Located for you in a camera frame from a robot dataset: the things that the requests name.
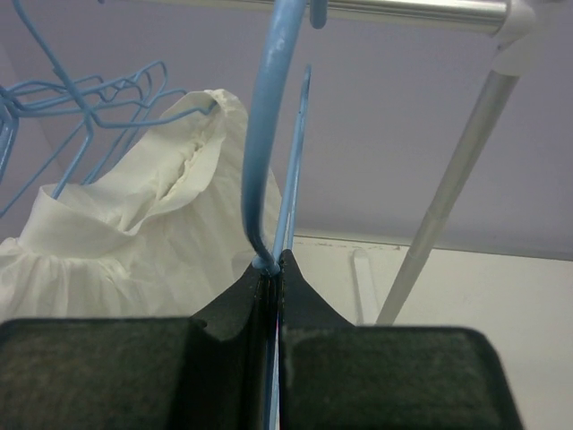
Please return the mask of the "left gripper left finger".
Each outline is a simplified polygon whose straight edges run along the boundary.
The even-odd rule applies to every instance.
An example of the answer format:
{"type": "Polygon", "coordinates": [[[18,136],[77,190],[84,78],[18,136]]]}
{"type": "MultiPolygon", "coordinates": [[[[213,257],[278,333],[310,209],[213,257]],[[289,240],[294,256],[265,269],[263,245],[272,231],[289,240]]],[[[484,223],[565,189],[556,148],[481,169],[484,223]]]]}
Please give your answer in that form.
{"type": "Polygon", "coordinates": [[[273,283],[254,268],[184,317],[1,326],[4,429],[261,429],[273,283]]]}

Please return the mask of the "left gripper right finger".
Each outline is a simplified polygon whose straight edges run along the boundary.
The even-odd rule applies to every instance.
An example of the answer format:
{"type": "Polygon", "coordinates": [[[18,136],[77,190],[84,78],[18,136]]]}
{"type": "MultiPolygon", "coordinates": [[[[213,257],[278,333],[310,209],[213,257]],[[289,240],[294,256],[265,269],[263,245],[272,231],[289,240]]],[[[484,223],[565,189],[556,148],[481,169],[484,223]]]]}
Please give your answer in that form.
{"type": "Polygon", "coordinates": [[[356,326],[281,255],[284,429],[519,429],[500,359],[464,327],[356,326]]]}

